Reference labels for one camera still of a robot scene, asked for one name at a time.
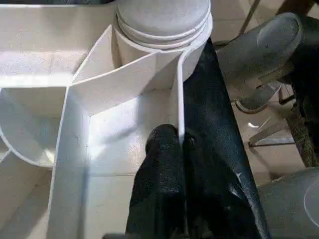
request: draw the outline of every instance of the white plastic part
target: white plastic part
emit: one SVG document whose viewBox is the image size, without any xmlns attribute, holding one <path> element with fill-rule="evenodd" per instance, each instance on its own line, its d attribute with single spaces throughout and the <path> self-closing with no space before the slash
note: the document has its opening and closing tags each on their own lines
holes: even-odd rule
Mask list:
<svg viewBox="0 0 319 239">
<path fill-rule="evenodd" d="M 3 215 L 0 238 L 91 238 L 88 228 L 99 220 L 88 201 L 98 190 L 96 179 L 134 175 L 159 124 L 175 125 L 182 143 L 182 84 L 210 36 L 211 15 L 188 45 L 162 51 L 128 39 L 115 11 L 115 3 L 0 7 L 0 19 L 12 21 L 11 28 L 2 26 L 6 37 L 0 36 L 6 56 L 0 63 L 0 156 L 24 165 L 13 177 L 42 171 L 47 177 Z M 51 167 L 49 185 L 45 168 Z M 0 201 L 14 195 L 0 194 Z M 31 214 L 42 215 L 39 224 Z"/>
<path fill-rule="evenodd" d="M 0 160 L 0 238 L 45 238 L 51 172 L 11 151 Z"/>
<path fill-rule="evenodd" d="M 0 136 L 22 160 L 52 167 L 65 88 L 2 88 Z"/>
<path fill-rule="evenodd" d="M 69 85 L 115 8 L 1 5 L 0 87 Z"/>
</svg>

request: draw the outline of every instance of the gray cylinder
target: gray cylinder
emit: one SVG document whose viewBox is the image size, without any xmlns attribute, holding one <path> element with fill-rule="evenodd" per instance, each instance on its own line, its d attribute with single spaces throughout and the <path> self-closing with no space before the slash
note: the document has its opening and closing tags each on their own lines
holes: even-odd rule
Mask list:
<svg viewBox="0 0 319 239">
<path fill-rule="evenodd" d="M 273 238 L 319 238 L 319 167 L 259 188 Z"/>
</svg>

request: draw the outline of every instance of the black fabric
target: black fabric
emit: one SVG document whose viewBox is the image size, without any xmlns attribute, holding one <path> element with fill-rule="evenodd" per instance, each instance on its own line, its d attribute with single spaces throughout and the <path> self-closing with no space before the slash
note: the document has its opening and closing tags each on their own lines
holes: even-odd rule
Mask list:
<svg viewBox="0 0 319 239">
<path fill-rule="evenodd" d="M 126 233 L 169 239 L 183 233 L 183 159 L 176 129 L 160 125 L 149 135 L 146 157 L 134 180 Z"/>
<path fill-rule="evenodd" d="M 203 238 L 207 232 L 214 239 L 260 238 L 251 206 L 227 164 L 194 133 L 186 134 L 183 153 L 191 238 Z"/>
<path fill-rule="evenodd" d="M 205 155 L 224 161 L 236 173 L 255 215 L 261 237 L 270 238 L 215 49 L 210 40 L 194 73 L 184 83 L 184 105 L 186 128 L 202 138 Z"/>
</svg>

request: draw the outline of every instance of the metal frame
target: metal frame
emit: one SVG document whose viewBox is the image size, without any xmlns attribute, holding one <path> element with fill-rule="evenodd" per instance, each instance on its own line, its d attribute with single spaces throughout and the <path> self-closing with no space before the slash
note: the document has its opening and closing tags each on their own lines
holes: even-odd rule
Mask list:
<svg viewBox="0 0 319 239">
<path fill-rule="evenodd" d="M 286 119 L 279 121 L 278 123 L 260 131 L 256 135 L 249 139 L 249 147 L 269 146 L 269 145 L 284 145 L 295 144 L 292 136 L 281 138 L 268 138 L 269 136 L 283 130 L 287 126 Z"/>
</svg>

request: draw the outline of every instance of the metal rod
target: metal rod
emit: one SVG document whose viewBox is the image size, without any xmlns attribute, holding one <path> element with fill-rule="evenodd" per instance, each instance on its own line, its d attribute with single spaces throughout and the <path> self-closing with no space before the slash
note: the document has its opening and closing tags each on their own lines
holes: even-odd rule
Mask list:
<svg viewBox="0 0 319 239">
<path fill-rule="evenodd" d="M 254 1 L 253 5 L 250 8 L 248 16 L 246 17 L 246 19 L 244 21 L 244 24 L 242 25 L 242 27 L 241 27 L 241 29 L 239 31 L 239 35 L 242 35 L 242 34 L 245 33 L 245 30 L 246 30 L 251 18 L 253 17 L 253 14 L 255 13 L 255 10 L 258 7 L 259 3 L 260 3 L 260 0 L 255 0 Z"/>
</svg>

